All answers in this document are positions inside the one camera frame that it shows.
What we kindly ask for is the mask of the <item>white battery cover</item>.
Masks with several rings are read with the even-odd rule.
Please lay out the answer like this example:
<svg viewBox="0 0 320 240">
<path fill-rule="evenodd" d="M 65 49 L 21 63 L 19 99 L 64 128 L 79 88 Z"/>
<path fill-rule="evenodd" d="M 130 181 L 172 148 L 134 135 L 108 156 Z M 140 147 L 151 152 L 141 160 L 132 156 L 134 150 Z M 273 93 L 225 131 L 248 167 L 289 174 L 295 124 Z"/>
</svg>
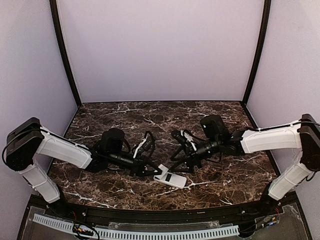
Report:
<svg viewBox="0 0 320 240">
<path fill-rule="evenodd" d="M 169 169 L 166 166 L 164 166 L 163 164 L 160 164 L 158 166 L 158 168 L 161 170 L 161 174 L 156 175 L 156 177 L 161 179 L 168 172 Z"/>
</svg>

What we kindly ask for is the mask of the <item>white red remote control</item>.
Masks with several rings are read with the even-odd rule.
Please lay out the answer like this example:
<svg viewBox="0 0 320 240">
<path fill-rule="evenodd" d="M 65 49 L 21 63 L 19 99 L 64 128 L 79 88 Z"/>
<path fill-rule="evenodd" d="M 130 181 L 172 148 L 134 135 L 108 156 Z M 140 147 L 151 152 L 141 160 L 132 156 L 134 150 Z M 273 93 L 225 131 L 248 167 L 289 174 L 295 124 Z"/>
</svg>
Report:
<svg viewBox="0 0 320 240">
<path fill-rule="evenodd" d="M 186 177 L 169 172 L 166 172 L 164 175 L 156 175 L 153 179 L 156 182 L 178 189 L 183 189 L 187 182 Z"/>
</svg>

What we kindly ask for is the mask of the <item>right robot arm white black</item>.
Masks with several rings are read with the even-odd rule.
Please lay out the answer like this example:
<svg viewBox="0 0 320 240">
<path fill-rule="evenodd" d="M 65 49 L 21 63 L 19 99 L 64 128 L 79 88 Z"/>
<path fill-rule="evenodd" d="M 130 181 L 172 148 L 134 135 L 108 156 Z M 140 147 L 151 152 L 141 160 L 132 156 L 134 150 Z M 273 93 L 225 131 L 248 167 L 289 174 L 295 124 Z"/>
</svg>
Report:
<svg viewBox="0 0 320 240">
<path fill-rule="evenodd" d="M 320 170 L 320 125 L 310 114 L 284 125 L 266 128 L 247 128 L 229 132 L 219 115 L 208 115 L 200 120 L 206 139 L 195 142 L 196 136 L 187 130 L 174 130 L 172 137 L 180 144 L 172 155 L 172 172 L 192 173 L 202 160 L 214 154 L 244 156 L 260 151 L 300 149 L 294 163 L 266 190 L 267 199 L 281 200 L 293 187 L 310 174 Z"/>
</svg>

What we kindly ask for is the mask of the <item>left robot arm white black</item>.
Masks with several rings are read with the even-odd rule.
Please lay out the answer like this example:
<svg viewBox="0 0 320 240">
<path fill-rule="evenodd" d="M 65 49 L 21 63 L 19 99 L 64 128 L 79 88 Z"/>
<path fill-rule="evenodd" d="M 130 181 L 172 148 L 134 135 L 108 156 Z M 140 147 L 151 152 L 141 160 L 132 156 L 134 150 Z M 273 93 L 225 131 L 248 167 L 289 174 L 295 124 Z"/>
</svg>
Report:
<svg viewBox="0 0 320 240">
<path fill-rule="evenodd" d="M 143 141 L 134 149 L 123 150 L 129 143 L 125 133 L 118 128 L 105 131 L 92 147 L 75 143 L 43 127 L 32 117 L 7 135 L 2 150 L 2 161 L 18 172 L 44 200 L 53 204 L 62 200 L 63 194 L 37 163 L 35 155 L 44 155 L 72 164 L 79 169 L 98 173 L 114 165 L 129 170 L 130 176 L 148 177 L 163 173 L 151 161 L 155 138 L 146 131 Z"/>
</svg>

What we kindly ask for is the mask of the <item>black front rail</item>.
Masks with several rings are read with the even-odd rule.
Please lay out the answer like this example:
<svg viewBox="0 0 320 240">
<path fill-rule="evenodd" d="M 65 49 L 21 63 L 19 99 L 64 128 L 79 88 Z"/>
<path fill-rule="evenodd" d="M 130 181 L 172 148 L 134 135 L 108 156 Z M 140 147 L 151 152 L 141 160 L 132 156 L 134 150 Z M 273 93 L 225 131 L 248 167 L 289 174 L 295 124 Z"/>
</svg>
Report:
<svg viewBox="0 0 320 240">
<path fill-rule="evenodd" d="M 219 221 L 221 224 L 253 223 L 256 218 L 265 217 L 275 211 L 259 212 L 257 201 L 230 206 L 191 210 L 124 210 L 67 203 L 67 211 L 47 208 L 47 214 L 77 220 L 91 225 L 115 223 L 130 224 L 187 224 Z"/>
</svg>

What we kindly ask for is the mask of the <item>right black frame post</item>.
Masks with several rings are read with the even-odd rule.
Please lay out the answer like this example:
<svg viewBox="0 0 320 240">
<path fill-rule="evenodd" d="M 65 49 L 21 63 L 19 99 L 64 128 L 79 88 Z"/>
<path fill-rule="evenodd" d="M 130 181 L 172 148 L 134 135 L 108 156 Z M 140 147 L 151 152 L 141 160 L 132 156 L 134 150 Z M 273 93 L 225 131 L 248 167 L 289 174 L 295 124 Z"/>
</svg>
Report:
<svg viewBox="0 0 320 240">
<path fill-rule="evenodd" d="M 264 4 L 263 4 L 261 24 L 260 24 L 260 28 L 259 28 L 259 34 L 258 34 L 255 54 L 254 54 L 254 58 L 252 61 L 252 66 L 251 66 L 249 78 L 247 81 L 247 85 L 246 85 L 244 95 L 242 98 L 242 103 L 245 106 L 247 106 L 247 104 L 249 102 L 251 92 L 252 92 L 252 89 L 254 86 L 254 82 L 256 79 L 257 71 L 259 68 L 260 59 L 261 59 L 261 55 L 262 55 L 263 47 L 264 47 L 264 43 L 265 43 L 265 37 L 267 34 L 269 16 L 270 16 L 270 11 L 271 11 L 271 4 L 272 4 L 272 0 L 265 0 Z"/>
</svg>

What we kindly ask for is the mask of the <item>black frame post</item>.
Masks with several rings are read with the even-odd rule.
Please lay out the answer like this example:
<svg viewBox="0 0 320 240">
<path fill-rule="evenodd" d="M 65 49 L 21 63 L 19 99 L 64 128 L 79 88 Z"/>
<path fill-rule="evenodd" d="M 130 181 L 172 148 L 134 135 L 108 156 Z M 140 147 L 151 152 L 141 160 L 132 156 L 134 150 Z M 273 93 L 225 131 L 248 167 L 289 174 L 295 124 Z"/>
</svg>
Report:
<svg viewBox="0 0 320 240">
<path fill-rule="evenodd" d="M 69 57 L 68 57 L 64 37 L 63 37 L 62 26 L 61 26 L 59 11 L 58 11 L 58 2 L 56 0 L 50 0 L 49 5 L 50 5 L 52 22 L 54 26 L 55 36 L 56 36 L 62 64 L 65 70 L 65 74 L 68 80 L 68 84 L 69 84 L 73 99 L 75 101 L 77 108 L 79 108 L 82 105 L 82 101 L 76 86 L 75 78 L 72 73 L 72 69 L 71 69 L 71 65 L 70 65 L 70 61 L 69 61 Z"/>
<path fill-rule="evenodd" d="M 251 66 L 249 78 L 247 81 L 247 85 L 246 85 L 244 95 L 242 98 L 242 103 L 245 106 L 247 106 L 247 104 L 249 102 L 251 92 L 252 92 L 252 89 L 254 86 L 254 82 L 256 79 L 257 71 L 259 68 L 260 59 L 261 59 L 261 55 L 262 55 L 263 47 L 264 47 L 264 43 L 265 43 L 265 37 L 267 34 L 269 16 L 270 16 L 270 11 L 271 11 L 271 4 L 272 4 L 272 0 L 265 0 L 264 4 L 263 4 L 261 24 L 260 24 L 260 28 L 259 28 L 259 34 L 258 34 L 255 54 L 254 54 L 254 58 L 252 61 L 252 66 Z"/>
</svg>

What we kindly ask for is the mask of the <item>left black frame post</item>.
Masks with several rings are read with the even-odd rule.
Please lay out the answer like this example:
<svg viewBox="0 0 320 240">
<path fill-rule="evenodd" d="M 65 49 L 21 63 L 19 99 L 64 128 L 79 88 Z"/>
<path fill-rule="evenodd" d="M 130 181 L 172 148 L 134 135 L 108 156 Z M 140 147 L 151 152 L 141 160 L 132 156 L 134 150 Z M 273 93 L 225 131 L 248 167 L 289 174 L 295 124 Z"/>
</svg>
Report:
<svg viewBox="0 0 320 240">
<path fill-rule="evenodd" d="M 62 26 L 61 26 L 59 11 L 58 11 L 58 2 L 56 0 L 50 0 L 49 5 L 50 5 L 52 22 L 54 26 L 55 36 L 56 36 L 62 64 L 65 70 L 65 74 L 68 80 L 68 84 L 69 84 L 73 99 L 75 101 L 77 108 L 79 108 L 82 105 L 82 101 L 76 86 L 75 78 L 72 73 L 72 69 L 71 69 L 71 65 L 70 65 L 70 61 L 69 61 L 69 57 L 68 57 L 64 37 L 63 37 Z"/>
</svg>

